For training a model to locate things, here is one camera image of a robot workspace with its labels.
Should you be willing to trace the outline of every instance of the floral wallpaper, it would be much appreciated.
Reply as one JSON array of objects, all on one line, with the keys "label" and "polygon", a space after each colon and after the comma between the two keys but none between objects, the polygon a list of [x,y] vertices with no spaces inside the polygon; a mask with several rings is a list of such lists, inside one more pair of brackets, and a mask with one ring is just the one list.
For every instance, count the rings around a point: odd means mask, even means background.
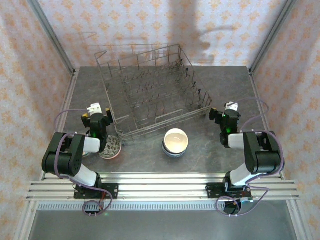
[{"label": "floral wallpaper", "polygon": [[195,65],[251,66],[285,0],[40,0],[74,67],[179,43]]},{"label": "floral wallpaper", "polygon": [[320,5],[299,0],[254,75],[280,137],[285,175],[302,194],[307,223],[320,239]]},{"label": "floral wallpaper", "polygon": [[0,39],[0,239],[11,240],[70,75],[27,1],[1,0]]}]

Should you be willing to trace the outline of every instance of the dish rack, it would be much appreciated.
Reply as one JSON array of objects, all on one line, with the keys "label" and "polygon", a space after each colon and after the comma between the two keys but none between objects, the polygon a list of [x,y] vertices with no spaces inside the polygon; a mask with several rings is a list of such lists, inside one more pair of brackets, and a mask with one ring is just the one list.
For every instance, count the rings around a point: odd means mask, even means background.
[{"label": "dish rack", "polygon": [[105,61],[110,59],[106,53],[97,52],[95,59],[123,141],[203,116],[210,109],[212,98],[178,44],[120,60]]}]

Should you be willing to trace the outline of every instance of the metal frame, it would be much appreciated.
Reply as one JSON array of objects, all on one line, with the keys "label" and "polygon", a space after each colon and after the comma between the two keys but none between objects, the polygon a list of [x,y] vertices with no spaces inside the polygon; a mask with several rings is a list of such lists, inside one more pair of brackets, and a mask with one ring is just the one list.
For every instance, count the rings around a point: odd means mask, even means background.
[{"label": "metal frame", "polygon": [[66,67],[66,69],[69,71],[70,74],[73,74],[75,69],[73,68],[71,61],[69,60],[64,48],[62,47],[40,3],[38,2],[38,0],[27,0],[27,1],[30,7],[32,8],[35,16],[38,18],[39,22],[41,23],[43,30],[47,34],[48,38],[51,40],[51,43],[54,46],[55,50],[61,57],[61,60],[63,61],[64,66]]},{"label": "metal frame", "polygon": [[[255,80],[253,77],[253,73],[249,72],[249,77],[250,77],[250,81],[252,84],[252,88],[254,91],[254,95],[256,98],[260,98],[257,86],[255,84]],[[263,113],[263,107],[260,101],[257,101],[258,107],[259,107],[259,111],[260,113]],[[266,118],[266,116],[262,116],[262,122],[263,122],[263,126],[264,128],[268,131],[270,130],[269,128],[269,122]],[[280,172],[280,176],[281,179],[286,180],[286,176],[284,172]],[[301,201],[296,201],[296,200],[286,200],[286,204],[287,207],[289,209],[289,213],[290,213],[290,217],[292,220],[292,224],[294,227],[294,231],[296,234],[296,237],[298,240],[310,240],[312,239],[312,234],[309,228],[309,225],[307,224],[307,218],[305,216],[304,213],[304,207],[301,203]]]},{"label": "metal frame", "polygon": [[280,12],[279,17],[273,24],[271,31],[269,32],[266,40],[264,41],[262,47],[259,50],[255,60],[253,61],[252,66],[249,68],[250,73],[254,74],[254,72],[258,69],[260,63],[262,62],[264,56],[267,54],[271,44],[273,43],[274,39],[276,38],[281,26],[284,24],[287,16],[291,12],[292,8],[294,7],[297,0],[287,0],[283,6],[283,9]]},{"label": "metal frame", "polygon": [[[152,50],[119,60],[104,59],[106,50],[94,55],[115,130],[123,141],[200,117],[211,108],[212,98],[180,45],[153,49],[154,45],[144,44]],[[148,67],[160,68],[150,70]],[[156,80],[159,75],[163,78],[161,81]],[[114,103],[121,107],[115,109]]]},{"label": "metal frame", "polygon": [[[270,48],[273,40],[275,39],[279,29],[281,28],[284,20],[288,16],[290,10],[293,8],[294,3],[297,0],[287,0],[285,3],[278,19],[273,25],[266,41],[261,47],[253,65],[249,69],[250,80],[254,89],[254,93],[256,97],[259,96],[254,79],[253,74],[261,63],[263,57],[266,55],[266,52]],[[63,50],[54,30],[52,29],[47,17],[45,16],[39,2],[37,0],[28,0],[31,8],[34,10],[36,16],[41,22],[45,32],[50,38],[52,44],[55,49],[58,51],[61,56],[63,63],[70,73],[74,73],[74,69],[71,65],[71,62]],[[73,91],[75,88],[77,80],[77,72],[72,76],[67,95],[64,101],[64,104],[61,110],[66,110],[70,106],[70,102],[72,99]],[[260,112],[262,112],[261,103],[258,102],[258,106]],[[67,118],[67,114],[63,115],[59,121],[58,129],[62,130]],[[264,127],[268,129],[268,121],[265,117],[262,118]],[[168,200],[168,197],[171,197],[173,201],[184,202],[184,203],[208,203],[209,200],[204,194],[203,186],[208,181],[216,181],[221,182],[224,173],[110,173],[110,174],[102,174],[104,177],[103,181],[106,181],[106,177],[108,177],[108,182],[110,181],[109,177],[114,177],[114,181],[121,181],[123,184],[122,191],[119,196],[120,198],[116,201],[116,204],[123,203],[132,203],[132,200],[139,203],[147,203],[145,201],[149,200],[159,200],[159,193],[163,189],[166,191],[162,194],[162,203],[165,200]],[[299,193],[297,191],[296,185],[294,181],[285,180],[284,174],[278,175],[276,177],[268,177],[266,179],[260,179],[256,184],[262,184],[264,186],[270,187],[271,191],[266,196],[265,200],[286,200],[287,206],[290,212],[290,216],[292,219],[292,223],[295,229],[295,233],[297,238],[300,240],[309,240],[312,239],[312,235],[309,227],[306,225],[306,216],[303,212],[302,203],[298,200]],[[72,199],[72,194],[70,191],[71,184],[62,179],[57,179],[56,176],[50,174],[42,173],[39,181],[33,182],[30,186],[30,190],[28,193],[28,201],[26,206],[22,212],[22,217],[18,223],[16,233],[14,235],[15,240],[25,240],[29,237],[32,225],[34,223],[35,215],[39,208],[39,203],[47,203],[50,204],[47,200],[53,200],[55,203],[59,203],[59,201],[67,201],[68,203],[79,203],[79,201]],[[178,188],[184,188],[183,191],[177,193]],[[256,198],[261,196],[261,192],[252,191],[252,195]]]},{"label": "metal frame", "polygon": [[[102,173],[102,183],[118,183],[118,198],[115,202],[161,202],[161,201],[205,201],[209,199],[207,183],[222,183],[226,173]],[[254,181],[252,186],[270,188],[264,200],[298,200],[297,186],[293,180],[281,180],[280,175]],[[254,200],[265,191],[252,189]],[[46,174],[43,181],[31,183],[27,194],[28,201],[82,201],[74,199],[73,184]]]},{"label": "metal frame", "polygon": [[[81,201],[42,201],[38,211],[81,211],[84,202]],[[225,209],[225,202],[218,203],[218,209]],[[97,204],[88,203],[84,209],[98,211]],[[214,202],[200,201],[113,201],[109,211],[213,211],[216,210]]]}]

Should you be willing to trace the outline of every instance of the gray countertop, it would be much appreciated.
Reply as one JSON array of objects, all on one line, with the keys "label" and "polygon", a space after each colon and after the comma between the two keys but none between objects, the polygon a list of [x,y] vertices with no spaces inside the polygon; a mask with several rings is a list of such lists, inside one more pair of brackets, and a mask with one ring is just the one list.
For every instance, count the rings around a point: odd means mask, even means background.
[{"label": "gray countertop", "polygon": [[[255,96],[244,66],[195,66],[194,69],[212,97],[212,107],[220,111],[226,102]],[[81,67],[69,108],[85,109],[93,103],[100,103],[102,109],[109,107],[98,68]],[[254,100],[239,103],[238,111],[241,114],[239,126],[260,114]],[[87,129],[82,124],[81,115],[81,112],[69,112],[64,131],[85,133]],[[168,157],[161,147],[166,131],[171,128],[184,130],[189,138],[187,151],[180,158]],[[249,126],[250,129],[263,129],[262,120]],[[109,135],[116,134],[113,125],[108,126],[107,131]],[[244,152],[224,148],[219,134],[219,126],[206,115],[126,142],[114,159],[106,160],[91,153],[83,158],[82,163],[99,173],[228,172],[244,162]]]}]

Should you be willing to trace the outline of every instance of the small bowl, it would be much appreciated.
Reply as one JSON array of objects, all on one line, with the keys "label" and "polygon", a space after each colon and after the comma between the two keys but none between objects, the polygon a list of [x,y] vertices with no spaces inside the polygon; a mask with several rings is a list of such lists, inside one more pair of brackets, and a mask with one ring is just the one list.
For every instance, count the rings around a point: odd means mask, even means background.
[{"label": "small bowl", "polygon": [[165,153],[167,156],[169,156],[169,157],[171,157],[171,158],[174,158],[174,159],[180,158],[180,157],[181,157],[183,154],[185,154],[185,152],[187,151],[187,150],[184,150],[184,151],[181,152],[181,153],[174,154],[174,153],[172,153],[172,152],[169,152],[169,151],[166,149],[164,142],[162,142],[162,150],[164,151],[164,153]]},{"label": "small bowl", "polygon": [[178,128],[169,130],[165,134],[162,142],[165,152],[174,156],[183,154],[186,151],[188,144],[189,140],[187,134]]},{"label": "small bowl", "polygon": [[118,137],[109,135],[106,139],[106,145],[103,152],[100,152],[99,155],[103,159],[114,159],[121,152],[122,144]]}]

